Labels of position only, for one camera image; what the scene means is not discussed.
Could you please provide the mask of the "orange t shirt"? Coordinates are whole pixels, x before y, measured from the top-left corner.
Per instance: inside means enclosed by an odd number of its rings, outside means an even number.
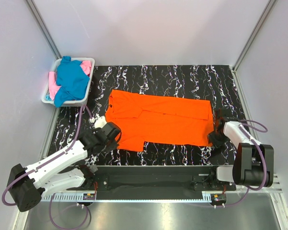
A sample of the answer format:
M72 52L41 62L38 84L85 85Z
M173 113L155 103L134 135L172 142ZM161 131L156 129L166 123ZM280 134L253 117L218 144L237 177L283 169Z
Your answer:
M210 101L112 90L106 120L122 132L119 149L143 151L145 142L210 147Z

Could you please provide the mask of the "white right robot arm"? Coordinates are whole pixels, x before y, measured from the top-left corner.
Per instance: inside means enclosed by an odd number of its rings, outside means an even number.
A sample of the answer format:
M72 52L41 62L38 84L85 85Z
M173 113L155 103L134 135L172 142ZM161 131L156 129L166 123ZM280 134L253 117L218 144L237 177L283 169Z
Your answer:
M255 139L247 130L250 127L256 131L263 130L248 124L249 120L233 117L228 109L217 109L214 130L207 139L215 148L224 146L231 141L237 150L232 166L215 166L208 177L209 187L219 190L225 183L243 185L258 191L263 187L271 187L274 180L274 148Z

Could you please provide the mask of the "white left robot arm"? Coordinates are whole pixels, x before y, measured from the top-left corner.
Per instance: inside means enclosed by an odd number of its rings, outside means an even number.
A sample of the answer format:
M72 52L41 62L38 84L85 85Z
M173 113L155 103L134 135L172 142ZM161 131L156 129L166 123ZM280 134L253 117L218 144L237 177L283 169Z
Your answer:
M20 212L34 208L43 198L64 190L88 190L95 182L94 172L77 163L105 150L114 150L121 139L121 129L112 122L104 122L91 131L79 134L71 144L34 164L12 167L7 189L13 198L7 206L17 206Z

